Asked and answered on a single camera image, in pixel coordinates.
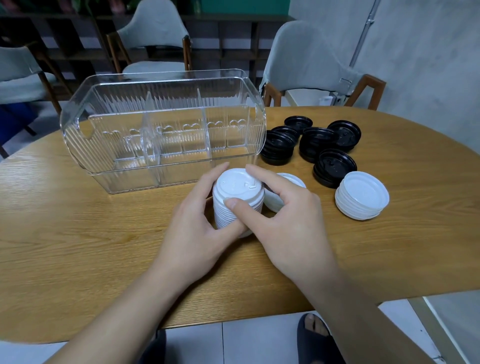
forearm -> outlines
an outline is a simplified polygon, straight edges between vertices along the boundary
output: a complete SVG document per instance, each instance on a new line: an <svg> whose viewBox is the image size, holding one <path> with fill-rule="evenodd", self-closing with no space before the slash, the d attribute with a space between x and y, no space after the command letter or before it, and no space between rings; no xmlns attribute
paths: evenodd
<svg viewBox="0 0 480 364"><path fill-rule="evenodd" d="M329 327L346 363L432 363L432 360L343 273L303 293Z"/></svg>
<svg viewBox="0 0 480 364"><path fill-rule="evenodd" d="M132 363L186 288L173 272L151 267L49 361Z"/></svg>

stack of white cup lids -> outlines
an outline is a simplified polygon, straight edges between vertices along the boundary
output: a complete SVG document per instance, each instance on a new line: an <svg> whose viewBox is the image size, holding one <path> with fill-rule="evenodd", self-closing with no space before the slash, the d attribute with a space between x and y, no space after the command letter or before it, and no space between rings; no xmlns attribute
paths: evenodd
<svg viewBox="0 0 480 364"><path fill-rule="evenodd" d="M213 208L218 229L237 219L224 204L226 199L233 197L246 201L255 210L261 212L264 204L262 182L249 175L245 168L232 168L221 174L213 186ZM251 233L248 230L240 237L243 238Z"/></svg>
<svg viewBox="0 0 480 364"><path fill-rule="evenodd" d="M338 209L355 220L378 216L388 205L390 196L378 179L365 172L350 172L335 191Z"/></svg>
<svg viewBox="0 0 480 364"><path fill-rule="evenodd" d="M277 174L279 176L286 178L290 182L293 182L297 186L307 188L307 186L305 186L303 181L297 176L294 176L293 174L290 174L290 173L277 173ZM273 212L280 211L280 209L285 205L279 195L273 193L272 191L266 188L265 188L264 204Z"/></svg>

finger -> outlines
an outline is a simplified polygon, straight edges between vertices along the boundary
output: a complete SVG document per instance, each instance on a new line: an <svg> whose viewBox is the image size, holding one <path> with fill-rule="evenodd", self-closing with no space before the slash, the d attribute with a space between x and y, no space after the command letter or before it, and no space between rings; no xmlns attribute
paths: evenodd
<svg viewBox="0 0 480 364"><path fill-rule="evenodd" d="M247 231L247 227L240 220L235 220L229 223L226 227L216 230L216 239L224 245L224 248L229 246L232 242Z"/></svg>
<svg viewBox="0 0 480 364"><path fill-rule="evenodd" d="M269 218L266 218L260 212L254 210L249 204L239 198L229 198L224 201L224 204L257 236L263 227L270 222Z"/></svg>
<svg viewBox="0 0 480 364"><path fill-rule="evenodd" d="M247 164L245 169L249 175L266 183L273 192L280 196L285 204L293 199L293 194L299 188L302 188L271 170L266 170L253 164Z"/></svg>
<svg viewBox="0 0 480 364"><path fill-rule="evenodd" d="M228 165L228 162L222 163L200 177L194 188L188 194L187 198L196 200L206 199L212 190L212 185L218 179L218 177L220 177L220 174L227 170Z"/></svg>

oval wooden table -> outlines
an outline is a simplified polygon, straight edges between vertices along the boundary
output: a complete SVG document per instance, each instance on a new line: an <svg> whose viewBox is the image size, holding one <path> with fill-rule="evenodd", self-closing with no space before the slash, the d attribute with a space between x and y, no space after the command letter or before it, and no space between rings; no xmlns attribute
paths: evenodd
<svg viewBox="0 0 480 364"><path fill-rule="evenodd" d="M267 108L268 128L305 115L351 120L351 156L384 182L390 204L370 221L342 215L295 150L284 166L317 193L340 265L377 302L480 288L480 156L392 115L346 107ZM70 339L143 272L173 206L193 184L108 195L70 157L60 132L0 163L0 340ZM185 293L165 326L310 310L255 237L234 244Z"/></svg>

gray upholstered chair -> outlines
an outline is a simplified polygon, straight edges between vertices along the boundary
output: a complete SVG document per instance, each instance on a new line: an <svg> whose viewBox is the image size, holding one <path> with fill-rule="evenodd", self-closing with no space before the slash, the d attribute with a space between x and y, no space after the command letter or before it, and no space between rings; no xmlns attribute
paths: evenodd
<svg viewBox="0 0 480 364"><path fill-rule="evenodd" d="M191 42L177 8L170 0L142 0L132 20L107 35L118 73L188 71L192 69ZM128 49L148 46L183 48L183 62L140 61L132 63ZM121 69L117 48L127 62Z"/></svg>
<svg viewBox="0 0 480 364"><path fill-rule="evenodd" d="M386 83L344 66L335 56L321 30L306 21L283 24L275 35L265 66L260 93L265 106L280 106L282 92L299 88L318 89L346 96L353 106L366 86L374 88L369 109L377 110Z"/></svg>
<svg viewBox="0 0 480 364"><path fill-rule="evenodd" d="M33 54L44 61L54 74L43 72ZM18 48L0 47L0 105L50 99L60 115L61 107L51 85L57 80L71 96L64 77L37 43ZM31 135L36 134L27 125L24 128ZM2 146L0 155L8 157Z"/></svg>

